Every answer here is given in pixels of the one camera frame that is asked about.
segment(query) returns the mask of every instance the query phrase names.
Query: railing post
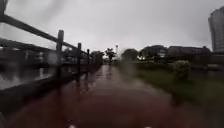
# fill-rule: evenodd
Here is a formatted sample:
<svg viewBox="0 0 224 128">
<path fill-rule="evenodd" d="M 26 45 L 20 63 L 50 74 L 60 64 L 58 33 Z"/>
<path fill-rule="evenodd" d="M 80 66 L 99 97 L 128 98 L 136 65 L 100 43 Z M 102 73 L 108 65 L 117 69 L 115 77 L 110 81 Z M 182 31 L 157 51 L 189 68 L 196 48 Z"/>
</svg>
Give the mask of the railing post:
<svg viewBox="0 0 224 128">
<path fill-rule="evenodd" d="M 89 71 L 89 49 L 87 49 L 87 72 Z"/>
<path fill-rule="evenodd" d="M 57 52 L 57 69 L 56 69 L 56 76 L 61 76 L 61 58 L 62 58 L 62 43 L 64 41 L 64 31 L 59 30 L 58 32 L 58 42 L 56 46 L 56 52 Z"/>
<path fill-rule="evenodd" d="M 7 2 L 5 0 L 0 0 L 0 34 L 2 34 L 2 22 L 4 21 L 4 14 Z"/>
<path fill-rule="evenodd" d="M 81 54 L 82 54 L 82 44 L 78 43 L 78 58 L 77 58 L 77 73 L 78 76 L 81 75 Z"/>
</svg>

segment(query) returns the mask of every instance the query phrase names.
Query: wet pavement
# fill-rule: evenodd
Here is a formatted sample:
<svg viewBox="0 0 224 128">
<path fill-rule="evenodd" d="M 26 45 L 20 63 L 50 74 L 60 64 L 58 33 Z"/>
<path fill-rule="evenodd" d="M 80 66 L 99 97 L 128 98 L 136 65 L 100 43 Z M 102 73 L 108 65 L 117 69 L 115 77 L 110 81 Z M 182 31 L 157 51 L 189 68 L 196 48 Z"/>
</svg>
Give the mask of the wet pavement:
<svg viewBox="0 0 224 128">
<path fill-rule="evenodd" d="M 73 81 L 29 103 L 7 120 L 8 127 L 204 127 L 198 111 L 190 105 L 173 106 L 170 95 L 122 76 L 115 67 L 103 66 L 83 79 L 80 84 Z"/>
</svg>

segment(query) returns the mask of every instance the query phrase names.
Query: tall building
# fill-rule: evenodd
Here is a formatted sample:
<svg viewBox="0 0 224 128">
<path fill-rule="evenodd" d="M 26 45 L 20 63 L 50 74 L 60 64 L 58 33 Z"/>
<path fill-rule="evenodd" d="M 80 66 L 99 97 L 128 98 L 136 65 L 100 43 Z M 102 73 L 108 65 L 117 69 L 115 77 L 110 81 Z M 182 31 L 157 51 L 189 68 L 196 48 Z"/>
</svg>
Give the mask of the tall building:
<svg viewBox="0 0 224 128">
<path fill-rule="evenodd" d="M 209 26 L 213 51 L 224 51 L 224 7 L 211 13 Z"/>
</svg>

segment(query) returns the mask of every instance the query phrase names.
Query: cloud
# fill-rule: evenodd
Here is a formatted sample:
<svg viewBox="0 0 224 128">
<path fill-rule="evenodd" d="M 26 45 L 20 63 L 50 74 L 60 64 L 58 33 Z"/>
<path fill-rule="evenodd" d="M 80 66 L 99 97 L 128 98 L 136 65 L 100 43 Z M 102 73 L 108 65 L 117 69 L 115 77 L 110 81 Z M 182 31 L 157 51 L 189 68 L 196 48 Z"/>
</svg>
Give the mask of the cloud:
<svg viewBox="0 0 224 128">
<path fill-rule="evenodd" d="M 52 0 L 23 1 L 12 1 L 7 13 L 53 35 L 64 29 L 69 43 L 99 50 L 116 44 L 120 50 L 153 44 L 211 47 L 208 17 L 224 5 L 223 0 L 57 0 L 54 6 Z"/>
</svg>

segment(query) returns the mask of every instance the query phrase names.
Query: green bush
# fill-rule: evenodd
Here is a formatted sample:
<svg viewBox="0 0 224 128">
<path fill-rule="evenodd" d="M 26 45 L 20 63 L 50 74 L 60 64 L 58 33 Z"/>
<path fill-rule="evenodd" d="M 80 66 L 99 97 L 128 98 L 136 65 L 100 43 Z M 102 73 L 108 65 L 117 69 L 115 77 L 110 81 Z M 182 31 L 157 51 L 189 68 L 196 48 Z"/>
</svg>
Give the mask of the green bush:
<svg viewBox="0 0 224 128">
<path fill-rule="evenodd" d="M 174 77 L 176 80 L 187 80 L 190 71 L 190 63 L 185 60 L 178 60 L 174 63 Z"/>
<path fill-rule="evenodd" d="M 159 88 L 172 94 L 172 98 L 179 101 L 198 101 L 196 86 L 194 83 L 185 81 L 173 81 L 173 73 L 165 70 L 138 70 L 137 77 L 150 83 L 153 87 Z"/>
</svg>

